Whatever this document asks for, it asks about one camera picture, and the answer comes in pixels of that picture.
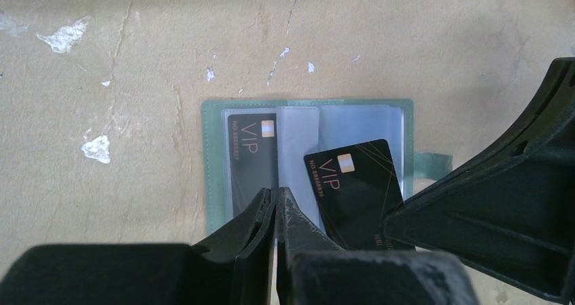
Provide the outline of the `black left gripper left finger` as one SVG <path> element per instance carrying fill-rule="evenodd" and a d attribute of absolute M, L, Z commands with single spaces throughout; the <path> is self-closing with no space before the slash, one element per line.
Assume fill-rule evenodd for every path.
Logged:
<path fill-rule="evenodd" d="M 194 245 L 38 245 L 1 280 L 1 303 L 268 304 L 275 209 L 263 188 Z"/>

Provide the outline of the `black credit card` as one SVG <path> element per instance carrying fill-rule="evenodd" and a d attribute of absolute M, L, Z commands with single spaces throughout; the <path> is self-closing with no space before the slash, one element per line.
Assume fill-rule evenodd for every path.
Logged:
<path fill-rule="evenodd" d="M 261 188 L 279 185 L 276 113 L 271 109 L 225 110 L 229 171 L 228 208 L 238 216 Z"/>
<path fill-rule="evenodd" d="M 403 205 L 389 144 L 372 140 L 304 156 L 326 234 L 344 249 L 413 251 L 384 235 L 384 221 Z"/>

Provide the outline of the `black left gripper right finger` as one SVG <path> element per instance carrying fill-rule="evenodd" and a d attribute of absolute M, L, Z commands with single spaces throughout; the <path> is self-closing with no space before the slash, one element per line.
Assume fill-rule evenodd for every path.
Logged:
<path fill-rule="evenodd" d="M 277 191 L 280 304 L 478 304 L 454 256 L 432 251 L 347 251 Z"/>

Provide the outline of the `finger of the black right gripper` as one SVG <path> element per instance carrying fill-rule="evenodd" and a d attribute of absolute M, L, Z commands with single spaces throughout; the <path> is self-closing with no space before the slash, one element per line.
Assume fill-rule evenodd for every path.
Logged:
<path fill-rule="evenodd" d="M 501 137 L 386 217 L 387 237 L 574 301 L 574 59 L 557 58 Z"/>

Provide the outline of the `green card holder wallet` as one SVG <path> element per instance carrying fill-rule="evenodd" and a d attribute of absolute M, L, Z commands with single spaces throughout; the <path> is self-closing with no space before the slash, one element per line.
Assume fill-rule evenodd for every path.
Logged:
<path fill-rule="evenodd" d="M 250 165 L 233 192 L 233 118 L 256 123 L 272 142 L 261 165 Z M 201 107 L 207 231 L 241 213 L 262 188 L 287 186 L 304 214 L 322 226 L 304 156 L 385 139 L 404 199 L 417 179 L 438 180 L 452 170 L 450 155 L 414 151 L 414 104 L 409 99 L 206 100 Z"/>

